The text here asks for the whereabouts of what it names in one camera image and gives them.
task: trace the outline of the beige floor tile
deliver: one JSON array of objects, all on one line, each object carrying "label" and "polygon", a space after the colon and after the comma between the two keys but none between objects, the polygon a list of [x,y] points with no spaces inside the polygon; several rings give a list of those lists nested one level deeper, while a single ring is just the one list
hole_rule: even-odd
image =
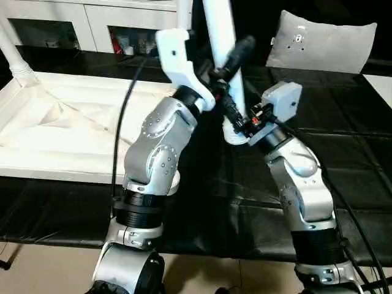
[{"label": "beige floor tile", "polygon": [[[370,268],[370,267],[362,267],[361,266],[361,269],[362,269],[364,275],[367,277],[367,280],[369,282],[373,282],[376,280],[376,275],[374,273],[374,271],[377,273],[376,268],[374,268],[374,270],[372,270],[372,268]],[[392,268],[383,268],[383,270],[384,270],[385,277],[392,276]]]},{"label": "beige floor tile", "polygon": [[[0,243],[0,252],[4,243]],[[8,244],[7,260],[17,247]],[[83,294],[100,250],[24,245],[9,271],[0,270],[1,294]],[[232,259],[162,254],[168,294],[214,294],[219,287],[239,285],[238,262]]]},{"label": "beige floor tile", "polygon": [[241,294],[295,294],[303,289],[293,263],[242,260],[241,273]]},{"label": "beige floor tile", "polygon": [[[0,259],[7,260],[17,244],[0,243]],[[9,271],[0,270],[1,294],[83,294],[100,250],[24,245]],[[228,258],[162,254],[167,294],[214,294],[219,287],[241,285],[238,261]],[[302,285],[294,264],[241,260],[243,287],[230,294],[295,294]],[[370,268],[363,268],[373,281]],[[384,269],[387,276],[392,268]]]},{"label": "beige floor tile", "polygon": [[219,287],[239,286],[238,261],[229,258],[162,254],[167,294],[214,294]]},{"label": "beige floor tile", "polygon": [[[6,260],[15,247],[7,245],[0,258]],[[0,271],[1,293],[85,293],[98,255],[95,249],[24,245],[11,269]]]}]

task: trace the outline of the white cabinet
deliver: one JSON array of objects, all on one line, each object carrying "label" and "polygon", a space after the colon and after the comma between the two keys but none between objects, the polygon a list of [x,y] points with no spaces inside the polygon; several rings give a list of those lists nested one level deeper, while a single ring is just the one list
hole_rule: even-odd
[{"label": "white cabinet", "polygon": [[0,8],[0,21],[15,45],[21,45],[21,40],[10,23],[10,19],[13,18],[70,22],[80,49],[97,50],[83,4],[2,0],[0,1]]},{"label": "white cabinet", "polygon": [[113,52],[109,26],[153,31],[176,27],[176,12],[172,11],[92,5],[85,7],[99,52]]},{"label": "white cabinet", "polygon": [[[32,27],[47,25],[41,20],[61,21],[73,28],[81,50],[113,53],[109,27],[136,29],[130,34],[150,38],[155,31],[179,23],[190,28],[191,9],[192,0],[0,0],[0,22],[15,45],[30,45],[23,35],[33,39]],[[36,22],[23,22],[23,29],[18,29],[20,19]]]}]

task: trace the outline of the metal bracket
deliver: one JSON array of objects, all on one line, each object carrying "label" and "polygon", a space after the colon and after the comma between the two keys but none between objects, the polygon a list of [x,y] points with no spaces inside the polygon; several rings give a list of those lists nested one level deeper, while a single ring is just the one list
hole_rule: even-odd
[{"label": "metal bracket", "polygon": [[202,109],[210,111],[215,106],[211,92],[197,79],[192,61],[187,60],[185,41],[189,33],[185,29],[165,29],[156,33],[162,70],[175,86],[187,86],[202,97]]}]

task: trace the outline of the silver robotic arm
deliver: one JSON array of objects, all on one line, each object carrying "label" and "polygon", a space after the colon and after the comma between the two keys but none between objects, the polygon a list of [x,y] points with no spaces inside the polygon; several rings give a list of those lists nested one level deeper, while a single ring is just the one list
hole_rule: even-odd
[{"label": "silver robotic arm", "polygon": [[156,37],[162,68],[178,89],[146,117],[126,153],[123,193],[115,201],[116,216],[93,274],[94,284],[104,283],[130,294],[159,291],[164,261],[154,248],[163,230],[164,199],[178,189],[178,159],[198,116],[215,105],[211,91],[187,60],[188,32],[172,29]]},{"label": "silver robotic arm", "polygon": [[322,178],[315,154],[283,123],[296,113],[302,87],[280,82],[266,90],[242,118],[225,96],[228,118],[248,144],[262,145],[265,161],[279,189],[290,227],[297,264],[295,272],[306,293],[363,293],[351,261],[339,244],[331,192]]}]

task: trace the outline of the white tray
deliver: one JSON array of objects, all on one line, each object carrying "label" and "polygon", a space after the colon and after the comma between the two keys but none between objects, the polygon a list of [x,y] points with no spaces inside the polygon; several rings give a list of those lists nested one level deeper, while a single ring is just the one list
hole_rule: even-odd
[{"label": "white tray", "polygon": [[[15,79],[0,91],[0,175],[110,183],[119,108],[129,80],[36,72],[41,84]],[[138,81],[121,128],[116,180],[147,114],[171,84]]]}]

